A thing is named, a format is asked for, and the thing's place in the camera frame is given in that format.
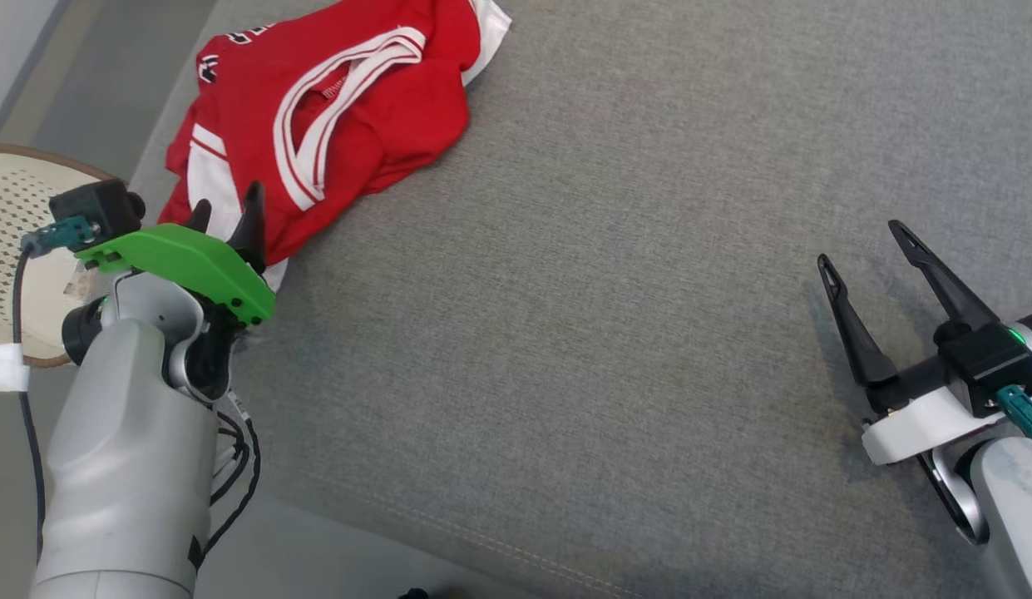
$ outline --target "white sleeve trim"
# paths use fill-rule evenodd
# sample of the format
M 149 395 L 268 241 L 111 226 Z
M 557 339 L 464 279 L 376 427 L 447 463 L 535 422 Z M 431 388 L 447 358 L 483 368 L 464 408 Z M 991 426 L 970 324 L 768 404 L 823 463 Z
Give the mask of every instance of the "white sleeve trim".
M 297 152 L 294 151 L 291 122 L 298 101 L 302 98 L 302 95 L 305 95 L 305 92 L 310 88 L 321 83 L 321 81 L 325 80 L 327 75 L 345 62 L 358 60 L 359 58 L 368 58 L 372 54 L 393 44 L 394 38 L 398 36 L 409 38 L 409 40 L 415 45 L 420 46 L 420 49 L 426 43 L 426 38 L 419 30 L 412 27 L 398 27 L 387 33 L 376 35 L 376 37 L 368 39 L 368 41 L 362 42 L 362 44 L 354 45 L 352 49 L 342 51 L 342 53 L 327 58 L 327 60 L 302 75 L 297 83 L 292 85 L 287 94 L 284 95 L 283 101 L 280 103 L 280 108 L 277 111 L 276 121 L 271 125 L 271 140 L 272 147 L 276 149 L 276 163 L 277 169 L 280 171 L 280 181 L 286 187 L 290 198 L 301 210 L 313 208 L 315 202 L 323 200 L 324 194 L 323 190 L 315 185 L 311 174 L 305 174 L 305 170 L 300 166 L 297 160 Z M 311 149 L 313 155 L 315 155 L 316 149 Z
M 421 45 L 415 44 L 409 38 L 395 36 L 392 44 L 366 58 L 349 73 L 337 98 L 334 98 L 332 104 L 327 106 L 308 129 L 297 153 L 297 162 L 305 174 L 311 175 L 318 190 L 323 192 L 327 148 L 334 126 L 337 124 L 337 118 L 390 67 L 398 64 L 416 64 L 421 60 L 423 60 Z

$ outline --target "beige perforated seat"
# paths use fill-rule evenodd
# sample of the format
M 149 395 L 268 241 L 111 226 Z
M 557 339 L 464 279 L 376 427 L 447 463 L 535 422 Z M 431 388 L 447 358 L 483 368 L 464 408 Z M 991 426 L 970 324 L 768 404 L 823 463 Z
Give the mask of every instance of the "beige perforated seat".
M 12 340 L 10 291 L 21 238 L 52 223 L 49 201 L 56 194 L 111 178 L 51 153 L 0 145 L 0 344 Z M 67 361 L 61 323 L 68 311 L 88 299 L 77 266 L 68 250 L 56 250 L 28 262 L 23 291 L 24 355 L 33 366 L 45 368 Z

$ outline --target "gray robot arm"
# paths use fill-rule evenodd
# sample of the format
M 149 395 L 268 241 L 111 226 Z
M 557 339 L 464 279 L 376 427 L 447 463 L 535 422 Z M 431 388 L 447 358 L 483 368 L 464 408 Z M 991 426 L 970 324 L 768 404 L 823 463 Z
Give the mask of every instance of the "gray robot arm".
M 120 319 L 91 344 L 47 454 L 32 598 L 193 595 L 208 538 L 212 410 L 162 376 L 165 337 Z
M 980 569 L 994 596 L 1032 597 L 1032 441 L 1005 437 L 976 450 L 970 484 L 988 541 Z
M 47 452 L 55 488 L 33 598 L 191 597 L 212 543 L 252 498 L 260 453 L 243 413 L 253 477 L 211 537 L 215 404 L 230 397 L 235 340 L 276 301 L 260 278 L 263 201 L 255 183 L 233 238 L 219 242 L 204 234 L 207 201 L 185 226 L 139 230 L 142 201 L 123 182 L 93 183 L 53 198 L 55 223 L 25 237 L 22 262 L 68 247 L 115 275 L 108 295 L 62 327 L 79 371 Z

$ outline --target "stitching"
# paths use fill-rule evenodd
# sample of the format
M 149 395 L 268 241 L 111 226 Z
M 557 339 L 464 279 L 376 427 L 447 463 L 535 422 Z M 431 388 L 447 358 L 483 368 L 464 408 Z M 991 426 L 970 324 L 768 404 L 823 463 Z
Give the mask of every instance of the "stitching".
M 496 546 L 486 545 L 486 543 L 482 542 L 482 541 L 475 541 L 475 539 L 473 539 L 473 538 L 471 538 L 469 536 L 459 534 L 456 531 L 452 531 L 450 529 L 441 527 L 441 526 L 439 526 L 437 524 L 433 524 L 433 523 L 428 523 L 428 521 L 425 521 L 425 519 L 422 519 L 422 518 L 417 518 L 416 515 L 411 515 L 411 514 L 407 514 L 407 512 L 399 511 L 399 509 L 397 507 L 389 507 L 389 505 L 385 505 L 385 504 L 382 504 L 382 503 L 379 503 L 379 502 L 376 502 L 376 501 L 372 501 L 367 497 L 362 497 L 361 496 L 361 497 L 359 497 L 359 499 L 361 501 L 363 501 L 363 502 L 366 502 L 366 503 L 370 504 L 370 505 L 375 505 L 376 507 L 383 508 L 383 509 L 385 509 L 385 511 L 393 512 L 393 514 L 401 515 L 405 518 L 415 519 L 418 523 L 420 523 L 421 525 L 425 525 L 427 527 L 431 527 L 432 529 L 437 529 L 439 531 L 443 531 L 444 533 L 451 534 L 452 536 L 455 536 L 457 538 L 462 538 L 465 541 L 473 543 L 474 545 L 482 546 L 482 548 L 485 548 L 485 549 L 495 550 L 495 553 L 504 555 L 505 558 L 511 558 L 512 560 L 523 562 L 524 564 L 527 564 L 527 565 L 534 566 L 536 568 L 541 568 L 543 570 L 546 570 L 546 572 L 549 572 L 551 575 L 560 576 L 560 577 L 562 577 L 562 579 L 569 579 L 569 580 L 571 580 L 574 584 L 583 585 L 583 587 L 585 587 L 587 589 L 591 589 L 591 591 L 600 591 L 600 592 L 606 593 L 607 595 L 611 595 L 612 597 L 621 597 L 622 596 L 622 595 L 619 595 L 618 593 L 612 593 L 610 591 L 606 591 L 605 589 L 600 589 L 599 587 L 595 587 L 595 585 L 591 585 L 591 584 L 585 582 L 585 580 L 582 580 L 582 579 L 577 579 L 574 576 L 565 575 L 563 573 L 560 573 L 557 570 L 554 570 L 552 568 L 547 568 L 546 566 L 543 566 L 541 564 L 531 562 L 529 560 L 524 560 L 523 558 L 518 557 L 518 555 L 512 555 L 512 554 L 505 553 L 505 550 L 497 549 Z
M 523 550 L 523 549 L 518 548 L 518 546 L 509 545 L 507 542 L 497 541 L 497 539 L 495 539 L 493 537 L 490 537 L 490 536 L 487 536 L 487 535 L 475 532 L 475 531 L 473 531 L 471 529 L 467 529 L 465 527 L 461 527 L 459 524 L 457 525 L 457 524 L 453 524 L 453 523 L 448 523 L 448 521 L 446 521 L 446 519 L 437 518 L 437 516 L 431 515 L 431 514 L 426 514 L 424 511 L 419 511 L 419 509 L 413 509 L 412 507 L 402 507 L 402 505 L 398 505 L 397 503 L 395 503 L 395 502 L 393 502 L 393 501 L 391 501 L 391 500 L 389 500 L 389 499 L 387 499 L 385 497 L 380 497 L 378 494 L 373 494 L 373 493 L 368 492 L 368 490 L 357 490 L 357 488 L 355 488 L 355 486 L 344 484 L 344 482 L 335 482 L 335 481 L 325 481 L 325 482 L 327 482 L 327 484 L 340 485 L 340 486 L 342 486 L 342 488 L 348 490 L 349 493 L 352 493 L 354 497 L 357 497 L 361 501 L 366 502 L 366 503 L 372 504 L 372 505 L 376 505 L 377 507 L 382 507 L 383 509 L 386 509 L 386 511 L 394 512 L 394 514 L 397 514 L 397 515 L 404 515 L 406 518 L 411 518 L 411 519 L 417 521 L 418 523 L 420 523 L 422 525 L 426 525 L 426 526 L 431 527 L 433 529 L 439 529 L 440 531 L 443 531 L 443 532 L 446 532 L 448 534 L 454 535 L 454 536 L 456 536 L 458 538 L 462 538 L 465 541 L 473 542 L 475 545 L 484 546 L 484 548 L 486 548 L 486 549 L 495 550 L 495 553 L 504 555 L 505 558 L 511 558 L 512 560 L 516 560 L 516 561 L 519 561 L 519 562 L 523 562 L 524 564 L 528 564 L 528 565 L 535 566 L 537 568 L 541 568 L 543 570 L 546 570 L 546 572 L 549 572 L 551 575 L 560 576 L 560 577 L 562 577 L 562 579 L 569 579 L 569 580 L 572 580 L 572 582 L 577 582 L 579 585 L 583 585 L 583 587 L 585 587 L 587 589 L 591 589 L 592 591 L 604 592 L 604 593 L 606 593 L 608 595 L 611 595 L 612 597 L 621 597 L 622 595 L 627 595 L 627 596 L 631 596 L 631 597 L 641 597 L 641 595 L 638 595 L 637 593 L 634 593 L 633 591 L 627 591 L 626 589 L 618 587 L 617 585 L 614 585 L 614 584 L 611 584 L 611 582 L 607 582 L 607 580 L 604 580 L 604 579 L 599 579 L 599 577 L 596 577 L 596 576 L 587 575 L 587 573 L 580 572 L 579 570 L 569 568 L 569 567 L 567 567 L 567 566 L 565 566 L 562 564 L 558 564 L 558 563 L 556 563 L 556 562 L 554 562 L 552 560 L 546 560 L 546 558 L 540 557 L 540 555 L 530 554 L 529 550 Z M 482 542 L 482 541 L 475 541 L 474 538 L 470 538 L 466 535 L 459 534 L 459 532 L 457 532 L 458 530 L 459 531 L 465 531 L 467 534 L 477 536 L 478 538 L 486 539 L 486 541 L 493 543 L 493 545 L 501 545 L 501 546 L 504 546 L 504 548 L 506 548 L 506 549 L 511 549 L 511 550 L 515 550 L 515 553 L 518 553 L 518 554 L 527 555 L 527 557 L 533 558 L 534 560 L 537 560 L 539 562 L 543 562 L 545 564 L 549 564 L 550 566 L 553 566 L 553 568 L 549 568 L 549 567 L 543 566 L 542 564 L 539 564 L 539 563 L 536 563 L 536 562 L 531 562 L 530 560 L 526 560 L 524 558 L 520 558 L 519 555 L 509 554 L 507 550 L 497 548 L 497 546 L 487 545 L 485 542 Z M 573 577 L 573 576 L 570 576 L 570 575 L 565 575 L 565 573 L 561 573 L 558 570 L 563 570 L 566 572 L 571 572 L 573 575 L 578 575 L 578 576 L 584 577 L 585 579 L 590 579 L 593 582 L 595 582 L 595 585 L 594 584 L 585 582 L 585 580 L 583 580 L 583 579 L 577 579 L 577 577 Z M 600 585 L 604 585 L 604 587 L 607 587 L 607 588 L 610 588 L 610 589 L 615 589 L 615 591 L 617 591 L 617 593 L 611 592 L 611 591 L 607 591 L 607 589 L 601 589 Z

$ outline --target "white strap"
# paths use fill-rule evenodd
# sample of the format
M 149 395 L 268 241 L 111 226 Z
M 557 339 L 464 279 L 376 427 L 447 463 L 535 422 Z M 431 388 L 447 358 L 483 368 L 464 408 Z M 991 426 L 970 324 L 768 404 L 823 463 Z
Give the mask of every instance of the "white strap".
M 280 170 L 280 180 L 286 187 L 287 193 L 294 203 L 301 210 L 308 210 L 315 206 L 315 202 L 323 199 L 323 192 L 315 189 L 311 178 L 299 167 L 297 163 L 297 153 L 294 151 L 293 134 L 291 132 L 291 122 L 293 121 L 294 109 L 298 101 L 310 91 L 314 85 L 321 84 L 337 67 L 348 61 L 368 58 L 372 54 L 392 44 L 395 35 L 401 35 L 412 39 L 419 46 L 426 43 L 426 38 L 417 29 L 412 27 L 398 27 L 387 33 L 376 35 L 364 41 L 363 44 L 354 45 L 352 49 L 344 50 L 342 53 L 322 61 L 319 65 L 308 71 L 297 83 L 293 84 L 287 91 L 280 109 L 277 111 L 276 121 L 271 123 L 271 140 L 276 149 L 276 163 Z
M 24 365 L 21 344 L 0 345 L 0 391 L 28 390 L 28 376 L 32 369 Z
M 400 30 L 394 31 L 393 38 L 386 49 L 372 54 L 349 72 L 337 97 L 318 115 L 305 132 L 305 137 L 302 137 L 302 145 L 297 152 L 297 163 L 313 182 L 315 189 L 321 193 L 324 170 L 327 167 L 327 148 L 330 135 L 337 124 L 337 118 L 390 67 L 398 64 L 416 64 L 423 60 L 421 45 L 415 44 L 412 39 L 404 37 L 399 32 Z

